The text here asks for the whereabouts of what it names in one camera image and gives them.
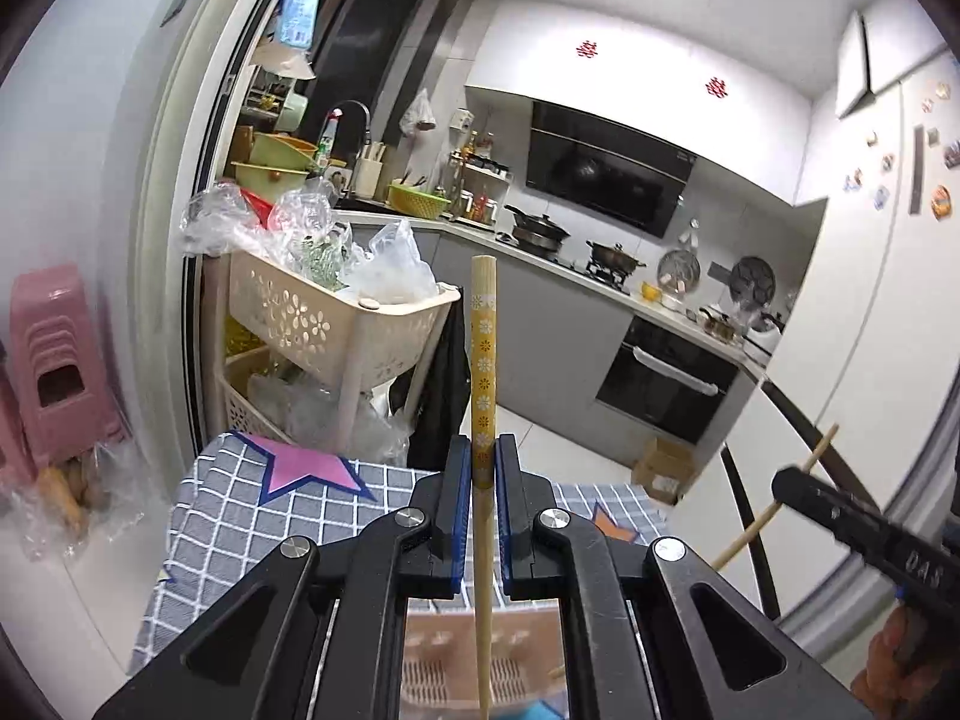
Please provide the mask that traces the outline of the person's right hand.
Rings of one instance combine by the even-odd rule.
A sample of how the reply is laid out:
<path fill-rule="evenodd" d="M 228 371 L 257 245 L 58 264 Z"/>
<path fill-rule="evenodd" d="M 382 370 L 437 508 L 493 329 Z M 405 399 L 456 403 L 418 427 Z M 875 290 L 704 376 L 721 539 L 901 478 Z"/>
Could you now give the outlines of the person's right hand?
<path fill-rule="evenodd" d="M 869 642 L 851 692 L 874 718 L 957 718 L 957 626 L 896 606 Z"/>

